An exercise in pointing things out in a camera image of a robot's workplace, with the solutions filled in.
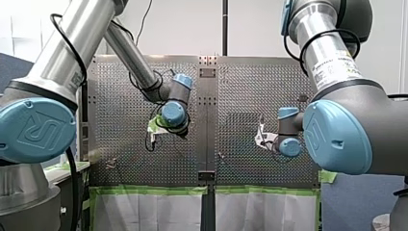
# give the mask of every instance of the metal pole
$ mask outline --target metal pole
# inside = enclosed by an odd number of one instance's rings
[[[114,19],[114,21],[120,25],[120,21],[117,18]],[[113,22],[109,25],[105,40],[111,45],[127,69],[137,79],[142,89],[150,89],[157,83],[157,77],[154,75],[153,70],[144,59],[138,47],[134,44],[129,35]]]
[[[228,56],[228,0],[222,0],[222,56]]]

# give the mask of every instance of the white cloth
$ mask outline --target white cloth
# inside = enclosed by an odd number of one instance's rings
[[[217,230],[316,231],[317,196],[217,194]]]

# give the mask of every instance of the ur logo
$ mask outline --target ur logo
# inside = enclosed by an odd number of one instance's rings
[[[28,114],[26,124],[18,136],[18,141],[52,151],[61,138],[65,122],[36,110],[30,111]]]

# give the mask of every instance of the green tape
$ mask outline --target green tape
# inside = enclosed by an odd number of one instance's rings
[[[82,210],[86,210],[86,209],[88,209],[89,207],[90,207],[89,199],[86,200],[86,201],[84,201],[84,202],[82,202]]]
[[[336,177],[337,177],[336,172],[330,172],[326,170],[322,170],[319,172],[319,181],[321,183],[333,184],[334,181],[336,180]]]
[[[148,186],[93,187],[90,190],[96,194],[150,194],[150,195],[201,195],[207,194],[207,188],[162,188]]]
[[[268,193],[268,194],[290,194],[299,196],[316,196],[319,190],[293,190],[274,187],[259,186],[217,186],[217,194],[247,194],[247,193]]]

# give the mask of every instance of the stainless steel pegboard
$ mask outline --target stainless steel pegboard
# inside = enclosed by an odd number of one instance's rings
[[[218,185],[319,187],[318,168],[306,150],[300,158],[281,164],[287,159],[275,158],[254,143],[260,115],[265,117],[266,131],[276,132],[278,109],[304,108],[306,104],[297,101],[299,95],[312,96],[298,63],[289,59],[217,57],[208,66],[217,70],[216,80],[209,82],[199,79],[199,70],[205,67],[199,57],[147,60],[160,72],[172,68],[193,77],[188,140],[165,137],[156,152],[148,153],[144,136],[154,106],[143,101],[130,85],[128,72],[117,57],[97,57],[89,68],[88,142],[93,186],[196,186],[199,170],[215,169]],[[170,77],[169,72],[165,74],[167,80]],[[199,136],[197,132],[213,134]],[[203,142],[215,142],[215,151],[210,145],[201,145]]]
[[[170,80],[170,69],[197,76],[197,57],[147,57],[153,69]],[[90,182],[93,186],[118,184],[196,186],[196,85],[191,92],[190,132],[186,141],[173,135],[158,140],[156,151],[144,148],[151,103],[129,82],[128,71],[116,56],[95,58],[89,77]]]
[[[217,184],[318,188],[318,167],[305,148],[299,158],[274,156],[255,146],[258,121],[277,131],[281,107],[301,107],[313,96],[299,65],[279,58],[218,58]]]

